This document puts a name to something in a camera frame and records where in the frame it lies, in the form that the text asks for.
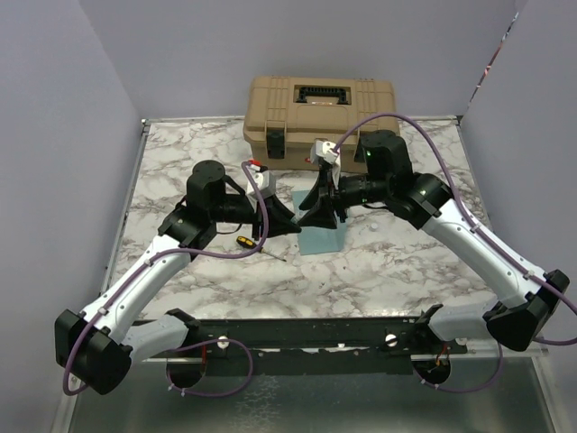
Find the teal envelope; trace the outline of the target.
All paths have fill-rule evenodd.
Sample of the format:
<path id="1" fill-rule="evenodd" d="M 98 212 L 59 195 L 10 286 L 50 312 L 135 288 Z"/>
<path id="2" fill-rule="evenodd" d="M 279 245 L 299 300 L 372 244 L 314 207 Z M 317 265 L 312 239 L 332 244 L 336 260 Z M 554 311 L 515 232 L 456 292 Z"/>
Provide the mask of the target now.
<path id="1" fill-rule="evenodd" d="M 293 190 L 291 193 L 297 223 L 305 214 L 298 207 L 307 194 L 305 190 Z M 299 252 L 301 255 L 340 252 L 344 247 L 346 230 L 347 224 L 341 222 L 336 222 L 336 229 L 301 227 L 301 232 L 297 234 Z"/>

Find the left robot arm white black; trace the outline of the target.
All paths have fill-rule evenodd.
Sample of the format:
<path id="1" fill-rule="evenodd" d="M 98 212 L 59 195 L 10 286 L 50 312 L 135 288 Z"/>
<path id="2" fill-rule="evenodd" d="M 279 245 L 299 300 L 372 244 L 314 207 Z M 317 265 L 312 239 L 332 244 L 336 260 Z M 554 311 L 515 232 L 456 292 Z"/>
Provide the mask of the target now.
<path id="1" fill-rule="evenodd" d="M 198 256 L 237 260 L 257 253 L 217 253 L 207 246 L 220 223 L 252 226 L 259 244 L 300 228 L 295 215 L 276 195 L 276 179 L 254 161 L 241 165 L 247 186 L 240 187 L 218 161 L 197 163 L 185 196 L 163 219 L 142 256 L 112 287 L 79 313 L 64 310 L 55 321 L 56 361 L 64 369 L 63 391 L 76 377 L 83 389 L 101 395 L 118 386 L 134 364 L 162 352 L 193 354 L 199 343 L 195 320 L 172 310 L 144 325 L 135 325 L 143 309 L 177 273 Z"/>

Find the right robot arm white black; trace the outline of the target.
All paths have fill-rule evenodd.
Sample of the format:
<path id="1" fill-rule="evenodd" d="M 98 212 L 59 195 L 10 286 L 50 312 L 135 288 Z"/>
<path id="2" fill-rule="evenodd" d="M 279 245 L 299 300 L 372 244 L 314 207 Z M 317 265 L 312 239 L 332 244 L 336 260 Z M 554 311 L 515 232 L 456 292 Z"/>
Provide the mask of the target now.
<path id="1" fill-rule="evenodd" d="M 503 243 L 468 210 L 449 186 L 413 171 L 406 142 L 389 130 L 366 134 L 359 144 L 367 172 L 343 176 L 334 143 L 317 139 L 309 160 L 315 186 L 300 204 L 300 226 L 335 229 L 350 207 L 381 202 L 395 217 L 444 244 L 492 289 L 495 299 L 429 309 L 414 331 L 416 346 L 433 353 L 457 338 L 493 338 L 518 352 L 536 341 L 568 285 L 561 271 L 545 272 Z"/>

